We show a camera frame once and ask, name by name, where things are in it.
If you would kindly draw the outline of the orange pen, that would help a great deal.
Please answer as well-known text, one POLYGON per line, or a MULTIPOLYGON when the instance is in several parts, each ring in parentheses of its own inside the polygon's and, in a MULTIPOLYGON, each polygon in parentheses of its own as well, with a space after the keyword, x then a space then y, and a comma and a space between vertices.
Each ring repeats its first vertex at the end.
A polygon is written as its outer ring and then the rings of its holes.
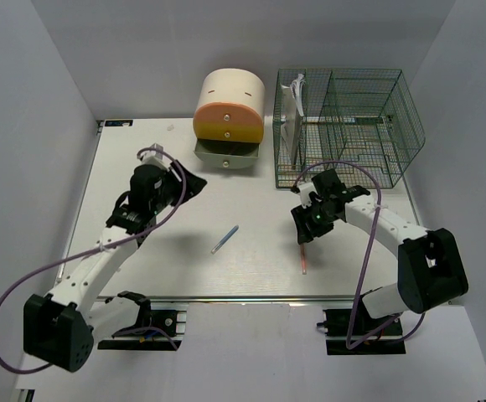
POLYGON ((300 245, 300 260, 302 267, 302 274, 306 275, 308 273, 308 263, 307 263, 307 253, 305 245, 300 245))

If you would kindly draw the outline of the blue pen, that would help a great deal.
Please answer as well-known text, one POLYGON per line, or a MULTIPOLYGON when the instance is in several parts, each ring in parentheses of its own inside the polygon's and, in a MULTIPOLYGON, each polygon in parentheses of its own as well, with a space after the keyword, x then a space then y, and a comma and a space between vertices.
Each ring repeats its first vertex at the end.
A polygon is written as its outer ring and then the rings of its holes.
POLYGON ((210 253, 212 255, 216 254, 220 248, 224 246, 224 244, 239 230, 239 226, 235 225, 233 228, 231 228, 227 234, 225 234, 219 241, 218 243, 212 248, 210 253))

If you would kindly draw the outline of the round drawer storage box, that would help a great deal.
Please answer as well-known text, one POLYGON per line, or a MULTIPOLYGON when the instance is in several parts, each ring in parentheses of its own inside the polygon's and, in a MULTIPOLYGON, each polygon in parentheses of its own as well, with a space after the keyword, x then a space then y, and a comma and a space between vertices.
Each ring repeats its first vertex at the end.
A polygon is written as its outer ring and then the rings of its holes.
POLYGON ((265 86, 248 70, 223 68, 203 81, 193 117, 195 156, 212 168, 253 166, 265 131, 265 86))

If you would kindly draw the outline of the white paper booklet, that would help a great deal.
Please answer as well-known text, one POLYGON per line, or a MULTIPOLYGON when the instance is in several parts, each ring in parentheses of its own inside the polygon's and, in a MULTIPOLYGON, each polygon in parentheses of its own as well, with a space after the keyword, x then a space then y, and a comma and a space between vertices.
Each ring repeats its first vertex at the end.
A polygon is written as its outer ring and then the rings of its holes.
POLYGON ((291 166, 302 162, 304 139, 304 96, 307 86, 306 75, 296 73, 286 84, 277 82, 273 111, 273 128, 278 135, 277 163, 291 166))

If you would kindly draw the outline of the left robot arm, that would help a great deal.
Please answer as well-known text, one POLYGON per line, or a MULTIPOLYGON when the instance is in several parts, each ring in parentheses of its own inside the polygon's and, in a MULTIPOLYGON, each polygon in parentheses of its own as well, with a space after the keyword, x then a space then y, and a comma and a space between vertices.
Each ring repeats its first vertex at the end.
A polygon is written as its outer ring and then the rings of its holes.
POLYGON ((129 189, 117 199, 106 221, 95 254, 83 257, 45 296, 32 295, 25 302, 24 352, 74 373, 103 339, 120 331, 145 333, 152 313, 144 295, 121 291, 101 304, 96 299, 139 250, 158 214, 189 201, 206 184, 178 162, 136 167, 129 189))

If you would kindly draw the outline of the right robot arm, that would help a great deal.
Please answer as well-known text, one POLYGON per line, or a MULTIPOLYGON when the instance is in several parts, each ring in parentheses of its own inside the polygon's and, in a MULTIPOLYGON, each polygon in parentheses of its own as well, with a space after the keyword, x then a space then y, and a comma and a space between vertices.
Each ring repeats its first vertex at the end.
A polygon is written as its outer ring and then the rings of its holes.
POLYGON ((384 317, 422 314, 468 292, 469 284, 454 235, 412 224, 385 208, 362 186, 347 187, 335 170, 319 173, 292 191, 300 205, 291 211, 302 245, 330 232, 336 221, 363 230, 397 260, 395 283, 370 291, 353 313, 354 326, 371 334, 384 317))

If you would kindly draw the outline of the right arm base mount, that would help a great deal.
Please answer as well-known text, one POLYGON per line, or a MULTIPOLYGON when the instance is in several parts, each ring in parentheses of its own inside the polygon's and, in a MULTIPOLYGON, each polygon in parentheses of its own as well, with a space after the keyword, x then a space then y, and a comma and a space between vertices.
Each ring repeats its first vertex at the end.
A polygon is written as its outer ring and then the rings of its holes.
POLYGON ((325 335, 328 356, 377 356, 404 355, 406 353, 403 328, 399 317, 388 326, 388 317, 373 319, 360 308, 354 319, 350 343, 357 343, 370 334, 355 348, 347 348, 347 334, 351 309, 327 309, 323 311, 323 320, 316 324, 316 329, 325 335))

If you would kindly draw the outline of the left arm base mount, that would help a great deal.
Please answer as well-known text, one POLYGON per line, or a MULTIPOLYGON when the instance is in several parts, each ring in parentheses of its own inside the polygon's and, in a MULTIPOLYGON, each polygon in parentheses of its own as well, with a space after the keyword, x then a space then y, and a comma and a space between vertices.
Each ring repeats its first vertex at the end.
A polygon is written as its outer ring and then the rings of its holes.
POLYGON ((152 307, 141 327, 122 329, 100 341, 98 350, 133 352, 175 352, 184 339, 187 312, 179 307, 152 307))

